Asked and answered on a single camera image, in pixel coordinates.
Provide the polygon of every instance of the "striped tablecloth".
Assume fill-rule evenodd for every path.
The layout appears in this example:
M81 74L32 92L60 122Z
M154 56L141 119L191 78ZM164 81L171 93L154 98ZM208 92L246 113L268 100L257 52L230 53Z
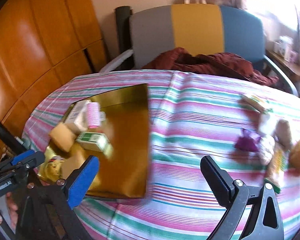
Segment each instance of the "striped tablecloth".
M255 154L235 151L241 128L256 130L259 113L241 94L268 99L275 114L294 120L300 137L300 99L251 82L177 71L121 71L79 76L50 94L31 114L23 137L44 151L48 132L69 105L109 90L148 83L153 159L153 198L126 206L90 198L75 209L94 239L206 239L225 209L200 172L200 159L211 155L233 179L261 186L264 167ZM277 197L285 239L300 227L300 177L285 172ZM247 220L246 208L233 239Z

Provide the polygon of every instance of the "chair backrest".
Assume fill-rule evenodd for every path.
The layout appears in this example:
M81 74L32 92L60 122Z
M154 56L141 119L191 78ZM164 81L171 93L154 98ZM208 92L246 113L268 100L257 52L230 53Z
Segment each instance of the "chair backrest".
M176 4L151 8L130 18L135 68L160 53L183 47L192 55L232 52L262 68L262 22L240 9L211 4Z

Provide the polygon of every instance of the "purple bag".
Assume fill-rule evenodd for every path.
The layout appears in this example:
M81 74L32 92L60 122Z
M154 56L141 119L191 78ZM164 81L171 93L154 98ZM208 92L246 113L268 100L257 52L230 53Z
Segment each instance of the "purple bag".
M242 151L258 152L260 139L261 135L242 128L242 136L239 137L234 147Z

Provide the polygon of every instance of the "wooden wardrobe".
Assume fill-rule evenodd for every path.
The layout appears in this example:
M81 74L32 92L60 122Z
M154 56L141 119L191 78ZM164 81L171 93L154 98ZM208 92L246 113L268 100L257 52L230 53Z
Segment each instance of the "wooden wardrobe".
M0 10L0 121L20 137L51 92L105 64L91 0L8 0Z

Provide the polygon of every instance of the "metal bolt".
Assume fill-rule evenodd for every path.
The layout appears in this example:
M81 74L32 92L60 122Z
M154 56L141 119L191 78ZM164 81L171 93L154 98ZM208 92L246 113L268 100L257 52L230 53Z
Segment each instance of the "metal bolt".
M235 182L239 187L243 186L243 181L241 179L236 179Z
M267 189L272 189L272 185L270 183L266 183L265 186L266 186Z
M29 189L34 188L34 183L33 183L33 182L29 183L29 184L27 185L27 188L29 188Z
M66 181L64 179L58 179L57 180L57 185L58 186L63 186L66 183Z

